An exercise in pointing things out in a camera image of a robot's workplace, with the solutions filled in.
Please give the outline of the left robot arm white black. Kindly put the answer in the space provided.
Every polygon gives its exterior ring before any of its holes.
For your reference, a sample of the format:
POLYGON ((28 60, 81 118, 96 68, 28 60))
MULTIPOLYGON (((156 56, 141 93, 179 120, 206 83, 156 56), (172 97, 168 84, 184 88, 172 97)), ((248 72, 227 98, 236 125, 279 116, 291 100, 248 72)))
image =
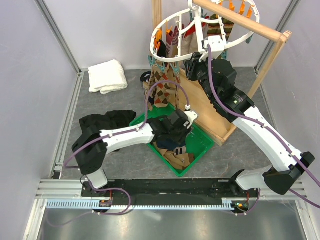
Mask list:
POLYGON ((174 110, 170 115, 149 118, 137 125, 114 130, 91 127, 72 146, 82 175, 88 178, 92 191, 99 197, 110 191, 108 178, 103 170, 105 156, 126 147, 170 140, 176 144, 185 141, 198 118, 193 110, 174 110))

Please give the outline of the teal clothes peg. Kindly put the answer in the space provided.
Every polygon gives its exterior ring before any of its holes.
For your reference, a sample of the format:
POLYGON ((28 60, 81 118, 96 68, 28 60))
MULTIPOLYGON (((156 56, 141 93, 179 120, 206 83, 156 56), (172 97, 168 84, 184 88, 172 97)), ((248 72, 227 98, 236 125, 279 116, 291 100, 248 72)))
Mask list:
POLYGON ((174 73, 174 76, 179 78, 180 77, 180 66, 177 62, 173 62, 170 64, 174 73))

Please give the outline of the navy blue sock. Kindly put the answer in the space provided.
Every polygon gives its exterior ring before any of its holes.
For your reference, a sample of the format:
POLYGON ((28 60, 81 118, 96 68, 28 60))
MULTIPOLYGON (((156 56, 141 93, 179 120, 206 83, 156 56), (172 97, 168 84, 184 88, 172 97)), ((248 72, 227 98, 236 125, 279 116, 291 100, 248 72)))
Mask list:
POLYGON ((171 140, 158 140, 156 145, 160 149, 166 149, 168 151, 174 152, 175 150, 185 149, 186 144, 183 142, 182 144, 178 144, 171 140))

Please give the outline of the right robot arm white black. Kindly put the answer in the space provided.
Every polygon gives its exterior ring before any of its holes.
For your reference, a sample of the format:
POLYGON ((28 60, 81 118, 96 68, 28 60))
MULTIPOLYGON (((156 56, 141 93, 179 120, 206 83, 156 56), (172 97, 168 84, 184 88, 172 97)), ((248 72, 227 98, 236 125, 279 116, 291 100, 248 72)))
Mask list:
POLYGON ((310 152, 301 152, 286 141, 263 117, 252 99, 235 87, 236 70, 224 59, 206 59, 193 53, 184 60, 188 80, 197 81, 216 112, 243 131, 267 156, 271 165, 256 170, 240 170, 229 191, 235 197, 247 190, 269 188, 285 195, 304 174, 315 157, 310 152))

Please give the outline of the brown striped sock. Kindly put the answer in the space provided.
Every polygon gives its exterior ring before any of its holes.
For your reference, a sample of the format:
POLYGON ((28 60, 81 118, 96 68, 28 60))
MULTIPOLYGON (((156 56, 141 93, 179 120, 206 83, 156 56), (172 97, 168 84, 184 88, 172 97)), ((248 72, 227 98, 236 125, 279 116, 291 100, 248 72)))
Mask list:
POLYGON ((186 146, 177 147, 173 150, 175 155, 183 155, 187 152, 186 146))

